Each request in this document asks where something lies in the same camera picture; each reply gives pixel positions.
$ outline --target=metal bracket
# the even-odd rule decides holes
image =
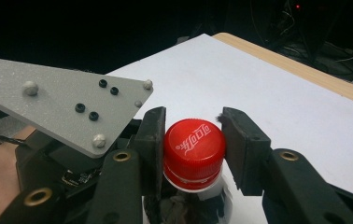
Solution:
[[[0,60],[0,110],[91,158],[152,93],[151,81]]]

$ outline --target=white sheet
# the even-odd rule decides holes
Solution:
[[[272,148],[302,153],[327,182],[353,192],[353,101],[345,97],[208,35],[109,75],[153,81],[136,119],[165,106],[168,128],[185,118],[216,123],[224,106],[240,109],[272,139]],[[228,168],[224,174],[233,195],[231,223],[266,223],[261,198],[244,197]]]

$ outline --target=screw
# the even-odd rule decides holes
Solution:
[[[83,113],[85,109],[86,109],[86,106],[84,104],[78,103],[77,105],[75,105],[75,110],[78,113]]]
[[[100,82],[98,83],[98,85],[101,87],[101,88],[105,88],[106,85],[107,85],[107,81],[105,79],[101,79]]]
[[[110,88],[110,94],[117,95],[119,93],[119,89],[117,87]]]
[[[142,101],[135,101],[134,105],[140,108],[142,106]]]
[[[26,81],[23,85],[24,87],[24,92],[25,94],[29,96],[35,96],[37,95],[37,91],[39,90],[39,87],[37,84],[33,81]]]
[[[152,87],[153,87],[153,82],[150,79],[148,79],[144,82],[144,89],[145,90],[149,91]]]
[[[99,116],[98,113],[95,112],[95,111],[92,111],[92,112],[90,112],[90,114],[89,114],[89,119],[92,120],[92,121],[98,120],[99,117],[100,117],[100,116]]]
[[[98,133],[92,139],[92,145],[95,147],[103,147],[106,143],[106,138],[103,134]]]

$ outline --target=table edge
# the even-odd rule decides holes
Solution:
[[[277,54],[269,49],[252,44],[240,37],[228,33],[218,33],[212,37],[228,44],[232,47],[240,49],[254,57],[260,58],[274,66],[292,73],[297,77],[301,77],[322,88],[338,93],[348,99],[353,100],[353,84],[344,81],[338,77],[333,77],[317,69],[309,67],[305,64],[293,61],[290,58]]]

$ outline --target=bottle cap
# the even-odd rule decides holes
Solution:
[[[222,131],[203,119],[183,119],[164,137],[164,175],[179,189],[200,191],[221,173],[226,142]]]

